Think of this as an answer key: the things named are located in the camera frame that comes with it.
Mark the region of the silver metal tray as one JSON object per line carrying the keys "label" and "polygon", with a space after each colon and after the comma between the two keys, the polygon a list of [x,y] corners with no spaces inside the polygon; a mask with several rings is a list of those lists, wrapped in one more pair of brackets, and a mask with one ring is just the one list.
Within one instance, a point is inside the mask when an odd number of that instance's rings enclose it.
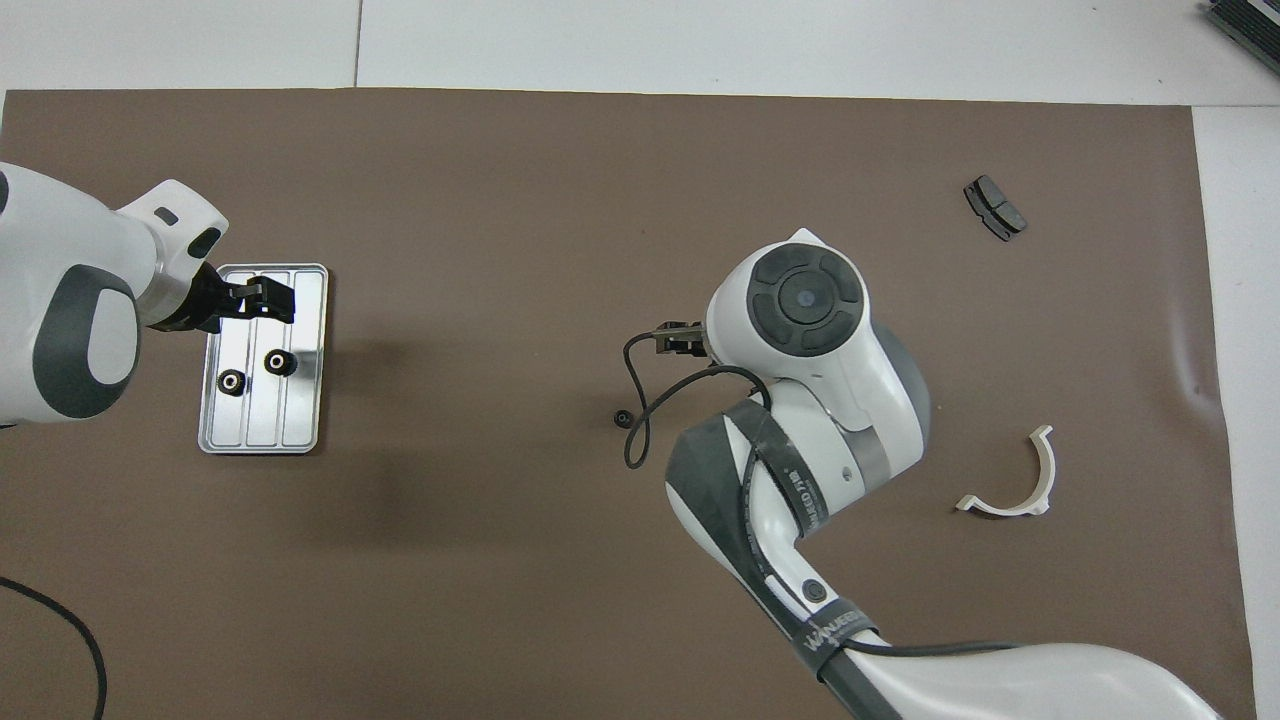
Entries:
{"label": "silver metal tray", "polygon": [[[294,290],[294,323],[268,318],[224,319],[207,338],[197,442],[206,454],[306,454],[319,438],[329,272],[315,263],[225,264],[220,277],[243,284],[264,275]],[[265,372],[273,348],[298,359],[288,377]],[[238,369],[248,378],[239,397],[216,388],[218,374]]]}

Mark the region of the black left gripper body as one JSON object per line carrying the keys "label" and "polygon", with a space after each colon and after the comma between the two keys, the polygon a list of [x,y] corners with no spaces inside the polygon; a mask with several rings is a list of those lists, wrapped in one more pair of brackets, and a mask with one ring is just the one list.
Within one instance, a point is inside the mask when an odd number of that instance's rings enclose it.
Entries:
{"label": "black left gripper body", "polygon": [[189,292],[175,310],[177,331],[202,331],[209,334],[221,332],[221,319],[237,311],[233,286],[220,277],[209,263],[195,274]]}

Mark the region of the black ribbed device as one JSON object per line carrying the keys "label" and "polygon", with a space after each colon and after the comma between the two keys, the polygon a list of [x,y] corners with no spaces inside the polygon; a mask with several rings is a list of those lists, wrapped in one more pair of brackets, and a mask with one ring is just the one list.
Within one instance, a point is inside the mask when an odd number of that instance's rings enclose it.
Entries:
{"label": "black ribbed device", "polygon": [[1213,27],[1280,76],[1280,0],[1207,0],[1204,15]]}

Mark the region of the white curved plastic bracket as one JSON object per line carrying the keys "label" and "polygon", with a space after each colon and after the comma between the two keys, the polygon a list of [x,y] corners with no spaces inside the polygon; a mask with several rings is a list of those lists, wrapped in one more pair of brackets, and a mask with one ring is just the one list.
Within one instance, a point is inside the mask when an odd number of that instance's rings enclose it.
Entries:
{"label": "white curved plastic bracket", "polygon": [[959,512],[978,512],[988,518],[1038,518],[1051,509],[1051,495],[1057,479],[1057,459],[1051,443],[1053,427],[1043,424],[1029,436],[1038,462],[1036,487],[1020,503],[997,507],[977,495],[965,495],[955,505]]}

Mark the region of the brown paper table mat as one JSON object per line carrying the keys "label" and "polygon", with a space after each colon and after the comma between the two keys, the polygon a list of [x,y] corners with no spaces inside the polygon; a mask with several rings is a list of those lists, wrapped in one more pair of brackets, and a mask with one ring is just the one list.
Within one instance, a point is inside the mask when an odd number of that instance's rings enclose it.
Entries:
{"label": "brown paper table mat", "polygon": [[[0,577],[106,659],[106,720],[842,720],[639,471],[622,343],[805,227],[933,398],[924,460],[803,542],[888,641],[1084,642],[1253,720],[1185,108],[412,90],[18,92],[0,159],[120,206],[165,178],[212,263],[332,274],[323,437],[197,445],[205,338],[142,336],[91,421],[0,432]],[[964,188],[1028,222],[1004,242]],[[1038,518],[988,518],[1036,487]]]}

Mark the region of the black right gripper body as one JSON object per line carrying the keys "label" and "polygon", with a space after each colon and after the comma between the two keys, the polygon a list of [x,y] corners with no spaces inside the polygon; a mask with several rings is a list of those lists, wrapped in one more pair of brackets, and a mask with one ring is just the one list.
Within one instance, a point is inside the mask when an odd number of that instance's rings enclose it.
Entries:
{"label": "black right gripper body", "polygon": [[664,322],[655,328],[655,352],[708,357],[707,331],[701,322]]}

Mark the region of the short grey brake pad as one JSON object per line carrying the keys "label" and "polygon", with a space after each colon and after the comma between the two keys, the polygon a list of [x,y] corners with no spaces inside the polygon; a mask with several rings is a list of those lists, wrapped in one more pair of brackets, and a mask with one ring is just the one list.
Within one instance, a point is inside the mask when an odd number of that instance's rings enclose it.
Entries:
{"label": "short grey brake pad", "polygon": [[1027,231],[1024,215],[988,176],[979,176],[963,192],[982,224],[1004,242]]}

